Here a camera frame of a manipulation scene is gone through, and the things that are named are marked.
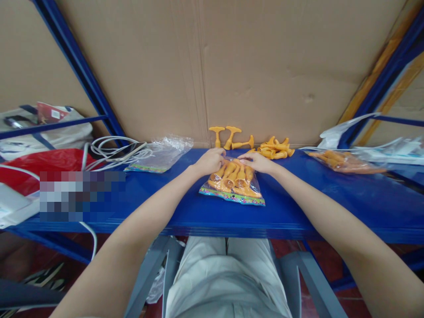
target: red fabric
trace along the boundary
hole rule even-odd
[[[42,171],[81,171],[83,153],[80,149],[56,149],[22,156],[2,164],[22,168],[36,175],[40,175]],[[88,155],[87,165],[94,161]],[[35,178],[7,168],[0,168],[0,182],[24,196],[40,189],[40,183]]]

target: floor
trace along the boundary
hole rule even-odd
[[[86,248],[92,248],[92,238],[89,234],[67,233],[65,234],[75,242],[80,243]],[[108,235],[98,235],[99,247],[105,242]],[[293,251],[305,251],[305,247],[301,241],[296,240],[272,240],[272,244],[278,258],[291,253]],[[308,241],[309,246],[313,250],[317,261],[319,262],[324,274],[329,281],[333,281],[342,277],[342,259],[337,252],[327,243],[322,241]],[[390,247],[399,255],[413,251],[420,246],[395,244]],[[65,262],[60,273],[56,278],[64,278],[68,284],[65,290],[75,282],[85,265],[63,256],[44,246],[37,246],[36,258],[32,266],[32,272],[35,273],[41,269],[52,267],[53,265]],[[336,293],[342,307],[349,318],[368,318],[371,317],[362,296],[357,288]],[[161,317],[162,298],[155,305],[148,305],[144,318],[160,318]],[[14,318],[47,318],[53,311],[53,308],[31,309],[15,314]],[[302,318],[316,318],[318,314],[315,310],[312,298],[302,283]]]

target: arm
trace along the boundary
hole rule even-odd
[[[373,317],[423,317],[424,283],[377,235],[333,199],[260,154],[243,164],[273,176],[340,254]]]
[[[208,150],[196,164],[137,208],[107,239],[51,318],[123,317],[141,262],[190,187],[221,167],[225,151]]]

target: blue shelf surface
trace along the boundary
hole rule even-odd
[[[390,163],[388,170],[394,176],[424,189],[424,166]]]
[[[163,174],[128,172],[128,202],[106,221],[89,225],[99,233],[113,232],[132,211],[187,166],[195,163],[205,151],[192,149]],[[227,155],[236,157],[244,152],[246,150],[228,151]],[[385,242],[424,243],[422,194],[382,174],[345,175],[334,172],[303,151],[296,151],[291,158],[280,159],[276,163],[343,205]],[[261,173],[257,173],[257,178],[265,207],[242,205],[199,194],[200,187],[208,179],[205,176],[183,197],[162,234],[320,239],[300,207],[277,181]],[[40,222],[38,215],[14,228],[23,231],[85,231],[77,222]]]

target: gray plastic chair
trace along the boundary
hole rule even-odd
[[[0,279],[0,310],[23,307],[55,307],[64,292]]]
[[[277,259],[272,248],[271,251],[293,318],[301,318],[302,316],[299,272],[302,273],[319,317],[348,318],[311,253],[293,252]],[[138,318],[140,316],[153,280],[159,272],[164,258],[167,257],[162,303],[162,317],[165,317],[168,291],[174,283],[183,252],[184,248],[172,237],[159,236],[153,242],[141,264],[125,318]]]

